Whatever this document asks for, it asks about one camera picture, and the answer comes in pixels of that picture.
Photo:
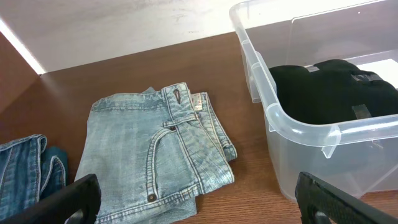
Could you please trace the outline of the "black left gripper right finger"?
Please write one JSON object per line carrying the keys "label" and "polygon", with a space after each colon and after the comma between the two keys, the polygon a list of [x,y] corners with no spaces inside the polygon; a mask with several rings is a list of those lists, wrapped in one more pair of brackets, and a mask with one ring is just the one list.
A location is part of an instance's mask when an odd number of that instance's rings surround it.
{"label": "black left gripper right finger", "polygon": [[397,218],[308,172],[299,173],[295,198],[304,224],[397,224]]}

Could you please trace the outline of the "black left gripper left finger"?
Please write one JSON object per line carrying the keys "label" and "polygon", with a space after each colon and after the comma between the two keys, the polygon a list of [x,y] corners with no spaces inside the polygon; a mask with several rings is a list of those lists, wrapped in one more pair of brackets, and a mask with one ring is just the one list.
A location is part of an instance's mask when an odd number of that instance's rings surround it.
{"label": "black left gripper left finger", "polygon": [[88,174],[55,192],[2,224],[94,224],[101,205],[101,189],[95,174]]}

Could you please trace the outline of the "black taped garment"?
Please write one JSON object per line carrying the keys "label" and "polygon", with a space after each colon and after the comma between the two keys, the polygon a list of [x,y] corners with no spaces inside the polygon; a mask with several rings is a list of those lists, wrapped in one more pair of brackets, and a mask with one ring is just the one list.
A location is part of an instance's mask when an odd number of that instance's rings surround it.
{"label": "black taped garment", "polygon": [[282,109],[308,124],[331,124],[397,114],[397,90],[378,74],[345,60],[270,68]]}

